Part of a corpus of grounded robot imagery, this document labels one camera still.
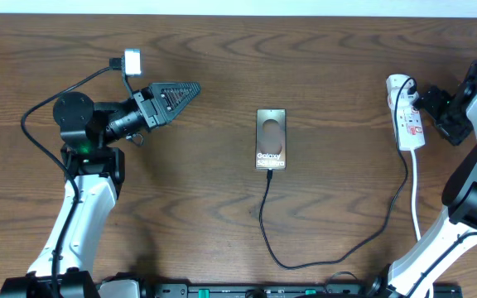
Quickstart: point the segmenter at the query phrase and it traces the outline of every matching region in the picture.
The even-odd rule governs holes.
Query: wooden table
[[[94,279],[132,270],[193,283],[320,283],[341,270],[374,276],[409,250],[410,183],[383,236],[339,265],[284,271],[258,228],[266,181],[253,169],[255,111],[287,110],[288,167],[275,173],[265,208],[273,249],[290,265],[338,258],[379,228],[402,181],[385,79],[406,73],[420,90],[436,84],[453,93],[477,59],[477,20],[0,15],[0,287],[36,259],[64,189],[60,170],[22,135],[21,115],[127,47],[143,55],[134,88],[198,81],[202,95],[143,148],[116,144],[127,179]],[[119,73],[80,91],[94,101],[127,97]],[[28,127],[58,151],[51,113],[34,113]],[[470,136],[453,147],[425,124],[417,151],[423,231],[475,144]],[[440,280],[477,297],[477,247]]]

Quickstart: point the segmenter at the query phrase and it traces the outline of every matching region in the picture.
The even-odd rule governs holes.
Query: wood grain surface
[[[32,105],[141,48],[144,76],[198,81],[202,94],[171,125],[126,154],[126,182],[94,265],[194,283],[323,282],[345,270],[377,274],[415,243],[407,184],[386,233],[334,266],[284,271],[258,228],[265,173],[254,170],[258,108],[287,110],[288,167],[276,172],[265,208],[273,249],[289,265],[335,259],[377,230],[402,181],[385,79],[393,73],[454,92],[477,59],[476,19],[0,15],[0,287],[23,276],[60,210],[60,170],[21,133]],[[81,92],[120,101],[119,73]],[[62,145],[51,106],[31,132]],[[441,191],[471,147],[442,140],[425,120],[418,152],[419,219],[426,231]],[[477,247],[440,281],[477,297]]]

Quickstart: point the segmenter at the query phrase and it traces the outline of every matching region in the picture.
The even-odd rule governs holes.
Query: white wall
[[[0,0],[0,12],[477,17],[477,0]]]

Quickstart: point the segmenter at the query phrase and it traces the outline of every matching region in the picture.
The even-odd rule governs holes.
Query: white cable
[[[421,230],[419,229],[419,222],[417,220],[417,158],[415,156],[415,149],[411,149],[410,153],[412,154],[412,219],[413,219],[413,229],[415,230],[415,237],[417,241],[421,240]],[[434,288],[430,286],[428,289],[428,298],[434,297]]]

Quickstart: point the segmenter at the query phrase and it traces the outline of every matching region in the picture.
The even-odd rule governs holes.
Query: power strip
[[[422,132],[421,114],[413,107],[413,102],[419,98],[419,93],[410,92],[413,87],[413,81],[410,80],[402,90],[402,84],[406,82],[409,76],[405,74],[392,74],[386,80],[388,88],[388,106],[391,109],[393,120],[393,133],[395,133],[395,102],[397,95],[401,92],[398,99],[397,125],[398,125],[398,143],[402,151],[415,150],[425,144],[424,133]]]

